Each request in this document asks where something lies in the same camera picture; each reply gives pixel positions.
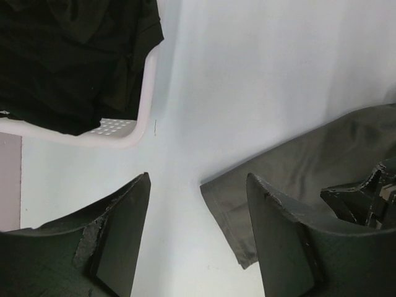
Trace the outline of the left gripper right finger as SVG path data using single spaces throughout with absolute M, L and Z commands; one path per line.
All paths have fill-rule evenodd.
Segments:
M 248 174 L 266 296 L 394 296 L 395 230 L 324 215 Z

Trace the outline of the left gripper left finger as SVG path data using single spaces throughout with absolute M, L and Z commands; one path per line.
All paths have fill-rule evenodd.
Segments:
M 1 233 L 1 295 L 130 296 L 150 188 L 143 173 L 65 217 Z

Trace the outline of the grey t shirt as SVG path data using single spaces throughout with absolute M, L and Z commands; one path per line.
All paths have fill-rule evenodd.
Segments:
M 238 264 L 257 262 L 246 179 L 253 173 L 279 191 L 329 213 L 322 189 L 362 181 L 382 160 L 395 156 L 395 105 L 348 113 L 206 180 L 202 197 Z

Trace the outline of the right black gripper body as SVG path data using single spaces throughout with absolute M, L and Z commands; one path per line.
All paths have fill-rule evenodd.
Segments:
M 337 218 L 375 229 L 395 228 L 395 160 L 386 159 L 360 183 L 321 190 Z

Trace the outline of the black t shirts pile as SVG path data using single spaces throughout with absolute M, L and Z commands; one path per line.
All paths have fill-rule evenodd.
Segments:
M 74 136 L 138 117 L 156 1 L 2 1 L 1 116 Z

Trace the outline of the white plastic basket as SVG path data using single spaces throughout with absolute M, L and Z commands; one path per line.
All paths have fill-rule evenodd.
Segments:
M 156 46 L 145 60 L 137 120 L 102 119 L 100 127 L 79 136 L 71 136 L 36 127 L 23 121 L 2 118 L 1 132 L 77 147 L 121 149 L 135 145 L 142 138 L 149 121 L 159 51 L 160 47 Z

